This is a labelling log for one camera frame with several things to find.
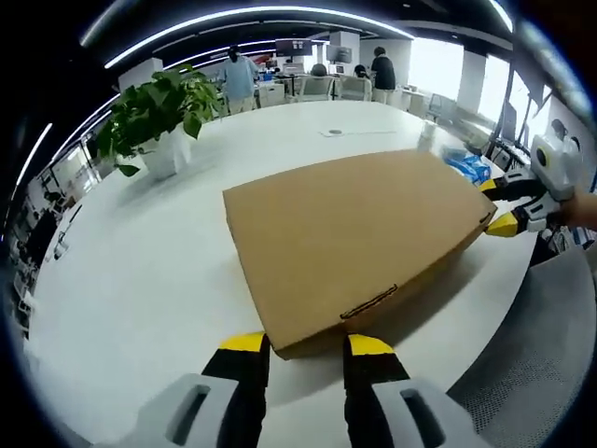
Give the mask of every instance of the person in black shirt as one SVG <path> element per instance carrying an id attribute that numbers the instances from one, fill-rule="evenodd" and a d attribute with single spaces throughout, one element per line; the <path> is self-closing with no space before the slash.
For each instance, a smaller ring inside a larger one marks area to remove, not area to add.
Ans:
<path id="1" fill-rule="evenodd" d="M 371 66 L 371 72 L 375 76 L 373 101 L 389 105 L 392 102 L 392 95 L 396 88 L 394 65 L 390 61 L 390 58 L 385 55 L 383 47 L 377 47 L 373 53 L 375 54 L 375 59 Z"/>

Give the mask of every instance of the white table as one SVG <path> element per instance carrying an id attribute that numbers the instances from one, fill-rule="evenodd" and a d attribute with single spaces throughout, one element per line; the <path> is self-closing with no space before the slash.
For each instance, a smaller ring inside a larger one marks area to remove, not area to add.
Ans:
<path id="1" fill-rule="evenodd" d="M 70 249 L 44 262 L 37 281 L 34 375 L 58 415 L 90 441 L 113 441 L 144 402 L 181 374 L 201 372 L 222 340 L 262 329 L 223 189 L 319 161 L 413 148 L 422 126 L 377 103 L 280 105 L 205 125 L 194 148 L 204 162 L 160 184 L 145 168 L 130 179 L 111 174 L 81 201 L 64 239 Z M 331 129 L 345 134 L 325 136 Z M 436 132 L 434 153 L 441 144 L 462 146 Z M 480 236 L 417 301 L 428 306 L 410 310 L 417 323 L 410 334 L 391 323 L 373 334 L 396 342 L 412 376 L 448 390 L 507 314 L 534 243 L 529 233 Z M 259 446 L 349 446 L 339 353 L 292 361 L 272 354 L 267 394 Z"/>
<path id="2" fill-rule="evenodd" d="M 460 123 L 468 132 L 468 143 L 473 147 L 483 147 L 489 142 L 493 130 L 468 119 L 461 119 Z"/>

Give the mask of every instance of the potted plant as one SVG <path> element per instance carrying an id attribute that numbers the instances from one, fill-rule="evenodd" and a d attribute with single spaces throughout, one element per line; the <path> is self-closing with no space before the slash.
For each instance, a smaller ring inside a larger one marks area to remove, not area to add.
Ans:
<path id="1" fill-rule="evenodd" d="M 178 125 L 182 123 L 184 132 L 197 139 L 202 124 L 220 111 L 215 85 L 190 65 L 156 72 L 152 78 L 120 95 L 98 133 L 100 157 L 111 160 L 127 177 L 139 168 L 121 160 L 137 155 L 155 177 L 175 174 L 176 153 L 189 144 Z"/>

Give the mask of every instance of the man in blue shirt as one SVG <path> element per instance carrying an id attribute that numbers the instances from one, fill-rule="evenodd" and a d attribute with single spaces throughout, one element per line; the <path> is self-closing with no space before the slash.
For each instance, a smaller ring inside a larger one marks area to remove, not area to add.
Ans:
<path id="1" fill-rule="evenodd" d="M 230 114 L 253 110 L 257 66 L 249 58 L 242 56 L 237 46 L 230 47 L 228 55 L 229 59 L 224 63 L 220 78 L 224 81 Z"/>

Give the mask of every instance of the hand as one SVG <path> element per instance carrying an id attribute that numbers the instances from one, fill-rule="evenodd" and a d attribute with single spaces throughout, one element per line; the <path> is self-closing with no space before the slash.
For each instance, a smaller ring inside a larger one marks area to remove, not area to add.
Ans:
<path id="1" fill-rule="evenodd" d="M 562 217 L 567 226 L 597 231 L 597 195 L 577 192 L 562 204 Z"/>

